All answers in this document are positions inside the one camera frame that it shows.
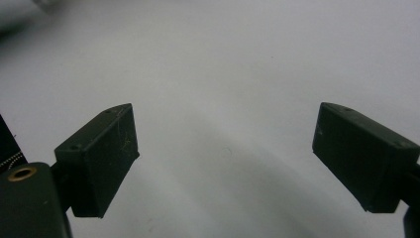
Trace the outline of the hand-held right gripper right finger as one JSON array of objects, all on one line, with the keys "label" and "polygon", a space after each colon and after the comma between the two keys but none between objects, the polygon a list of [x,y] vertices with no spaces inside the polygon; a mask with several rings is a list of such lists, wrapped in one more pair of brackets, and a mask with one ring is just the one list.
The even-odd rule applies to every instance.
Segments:
[{"label": "hand-held right gripper right finger", "polygon": [[404,201],[420,212],[414,142],[354,109],[323,102],[312,150],[364,210],[392,213]]}]

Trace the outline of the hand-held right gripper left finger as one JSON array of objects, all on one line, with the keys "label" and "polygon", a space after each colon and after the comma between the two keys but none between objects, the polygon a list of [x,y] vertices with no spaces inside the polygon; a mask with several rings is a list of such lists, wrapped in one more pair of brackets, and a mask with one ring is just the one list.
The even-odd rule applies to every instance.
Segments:
[{"label": "hand-held right gripper left finger", "polygon": [[52,174],[61,207],[102,218],[140,156],[133,105],[100,112],[54,149]]}]

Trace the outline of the white table board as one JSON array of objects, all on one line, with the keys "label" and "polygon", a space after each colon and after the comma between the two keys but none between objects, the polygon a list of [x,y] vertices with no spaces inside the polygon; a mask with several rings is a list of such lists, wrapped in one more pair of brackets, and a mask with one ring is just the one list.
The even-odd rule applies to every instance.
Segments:
[{"label": "white table board", "polygon": [[420,0],[69,0],[0,40],[29,161],[134,107],[141,155],[74,238],[403,238],[313,154],[322,102],[420,144]]}]

